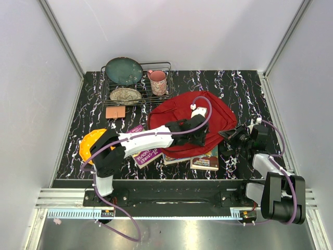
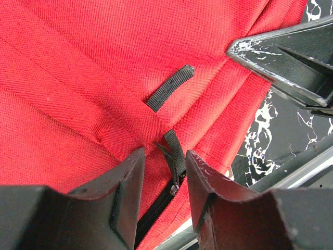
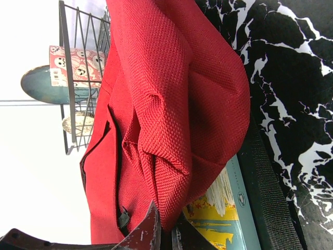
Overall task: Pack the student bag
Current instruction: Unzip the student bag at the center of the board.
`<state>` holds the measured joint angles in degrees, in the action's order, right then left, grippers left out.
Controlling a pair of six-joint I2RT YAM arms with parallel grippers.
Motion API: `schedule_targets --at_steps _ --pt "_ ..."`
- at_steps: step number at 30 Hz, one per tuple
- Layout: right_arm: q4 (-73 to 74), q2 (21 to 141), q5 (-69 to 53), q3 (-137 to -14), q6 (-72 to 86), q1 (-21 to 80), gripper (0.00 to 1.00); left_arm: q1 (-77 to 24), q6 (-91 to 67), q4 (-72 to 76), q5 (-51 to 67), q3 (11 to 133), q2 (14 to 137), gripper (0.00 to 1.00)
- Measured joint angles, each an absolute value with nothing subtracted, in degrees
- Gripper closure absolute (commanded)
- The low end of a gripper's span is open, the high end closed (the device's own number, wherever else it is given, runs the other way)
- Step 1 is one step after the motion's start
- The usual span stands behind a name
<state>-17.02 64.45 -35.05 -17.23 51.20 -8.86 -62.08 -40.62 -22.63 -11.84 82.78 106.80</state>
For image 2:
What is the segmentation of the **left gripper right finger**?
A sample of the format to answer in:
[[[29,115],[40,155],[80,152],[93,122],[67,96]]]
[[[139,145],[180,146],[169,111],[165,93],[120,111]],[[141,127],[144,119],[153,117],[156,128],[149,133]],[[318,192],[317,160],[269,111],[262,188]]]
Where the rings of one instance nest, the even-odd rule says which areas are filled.
[[[332,189],[258,193],[185,158],[191,217],[200,249],[332,249]]]

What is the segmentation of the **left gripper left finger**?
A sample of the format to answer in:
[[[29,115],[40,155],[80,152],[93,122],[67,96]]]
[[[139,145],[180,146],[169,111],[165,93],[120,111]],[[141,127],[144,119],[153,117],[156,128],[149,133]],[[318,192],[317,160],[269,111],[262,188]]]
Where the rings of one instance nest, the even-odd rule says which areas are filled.
[[[1,249],[133,249],[145,152],[72,190],[1,186]]]

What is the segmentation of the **red student backpack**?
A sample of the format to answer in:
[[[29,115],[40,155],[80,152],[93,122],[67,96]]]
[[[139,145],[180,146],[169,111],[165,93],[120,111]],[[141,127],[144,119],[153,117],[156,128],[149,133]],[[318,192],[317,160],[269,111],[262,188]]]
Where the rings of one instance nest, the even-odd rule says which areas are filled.
[[[1,1],[1,186],[59,193],[135,150],[133,249],[190,218],[186,152],[229,170],[270,84],[226,56],[306,1]]]

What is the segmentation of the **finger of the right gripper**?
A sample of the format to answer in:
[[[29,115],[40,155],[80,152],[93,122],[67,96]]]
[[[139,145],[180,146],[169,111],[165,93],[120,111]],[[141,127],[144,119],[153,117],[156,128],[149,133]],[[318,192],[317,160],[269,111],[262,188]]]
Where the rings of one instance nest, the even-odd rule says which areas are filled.
[[[235,40],[227,56],[270,82],[282,98],[332,116],[332,16]]]

